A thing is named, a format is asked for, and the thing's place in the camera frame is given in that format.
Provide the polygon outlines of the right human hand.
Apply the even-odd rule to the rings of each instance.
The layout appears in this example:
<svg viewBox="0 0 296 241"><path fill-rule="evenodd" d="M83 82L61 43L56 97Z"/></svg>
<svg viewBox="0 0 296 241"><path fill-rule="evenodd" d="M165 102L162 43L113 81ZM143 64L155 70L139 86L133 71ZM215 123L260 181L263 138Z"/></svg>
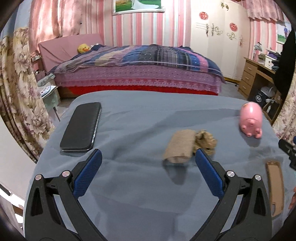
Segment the right human hand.
<svg viewBox="0 0 296 241"><path fill-rule="evenodd" d="M294 187L293 192L294 192L294 194L292 196L291 203L290 203L288 209L292 209L296 203L296 187Z"/></svg>

